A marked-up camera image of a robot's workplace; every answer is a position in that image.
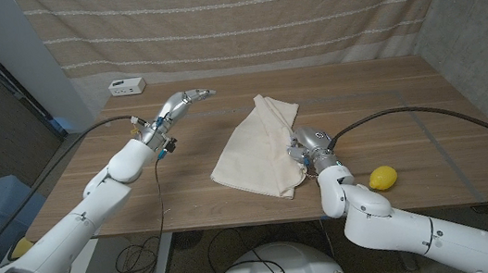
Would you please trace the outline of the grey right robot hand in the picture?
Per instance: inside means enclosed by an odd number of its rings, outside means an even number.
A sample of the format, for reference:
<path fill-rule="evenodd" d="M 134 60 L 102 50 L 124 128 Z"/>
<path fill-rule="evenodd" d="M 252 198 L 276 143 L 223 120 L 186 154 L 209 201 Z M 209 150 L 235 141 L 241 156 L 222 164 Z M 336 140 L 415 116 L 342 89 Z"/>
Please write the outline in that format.
<path fill-rule="evenodd" d="M 294 161 L 320 174 L 325 168 L 341 164 L 329 149 L 331 140 L 323 130 L 299 127 L 293 132 L 287 153 Z"/>

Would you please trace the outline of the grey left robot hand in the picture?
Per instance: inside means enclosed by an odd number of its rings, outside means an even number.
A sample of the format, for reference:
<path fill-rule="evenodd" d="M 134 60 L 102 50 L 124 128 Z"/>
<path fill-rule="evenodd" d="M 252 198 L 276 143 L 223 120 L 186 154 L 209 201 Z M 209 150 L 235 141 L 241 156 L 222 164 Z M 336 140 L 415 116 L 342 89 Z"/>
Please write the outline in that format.
<path fill-rule="evenodd" d="M 216 94 L 213 89 L 195 89 L 173 94 L 152 121 L 143 121 L 140 118 L 135 120 L 135 126 L 139 130 L 138 139 L 153 151 L 163 149 L 170 142 L 169 130 L 188 113 L 190 105 Z"/>

